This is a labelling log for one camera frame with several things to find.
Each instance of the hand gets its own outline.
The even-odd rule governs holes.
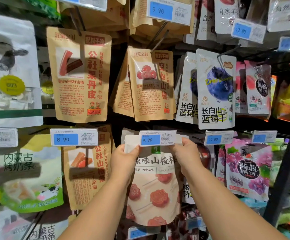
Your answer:
[[[182,174],[187,177],[190,169],[196,170],[197,167],[203,168],[204,166],[196,144],[185,137],[182,137],[182,143],[183,145],[175,144],[169,147],[177,157]]]
[[[141,152],[141,148],[137,145],[130,153],[125,153],[124,148],[125,144],[119,145],[112,153],[110,159],[111,178],[123,180],[128,185],[131,181],[131,175],[135,171],[136,158]]]

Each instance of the hawthorn stick bag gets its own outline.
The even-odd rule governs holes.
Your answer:
[[[56,118],[106,121],[111,36],[48,27],[47,43]]]
[[[135,121],[174,118],[173,52],[128,47]]]
[[[71,210],[83,210],[108,180],[110,133],[98,133],[98,146],[63,147],[64,174]]]
[[[139,142],[139,135],[126,135],[125,153]],[[179,134],[176,143],[182,143]],[[180,165],[168,146],[143,147],[128,190],[126,218],[143,226],[171,223],[180,213],[182,178]]]
[[[131,98],[131,79],[128,71],[127,53],[119,75],[119,83],[114,100],[113,111],[129,117],[134,117],[133,100]]]

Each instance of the brand logo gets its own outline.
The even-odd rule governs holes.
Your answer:
[[[228,69],[232,69],[233,68],[233,64],[231,62],[224,62],[224,67],[228,68]]]
[[[168,53],[155,52],[155,58],[160,60],[168,60]]]

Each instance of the pink snack bag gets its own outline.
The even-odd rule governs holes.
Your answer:
[[[241,196],[268,201],[272,149],[270,145],[250,142],[234,139],[225,145],[227,188]]]

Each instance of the black shelf post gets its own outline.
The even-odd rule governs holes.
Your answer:
[[[263,218],[276,226],[284,201],[290,190],[290,141],[283,157],[274,188],[271,191]]]

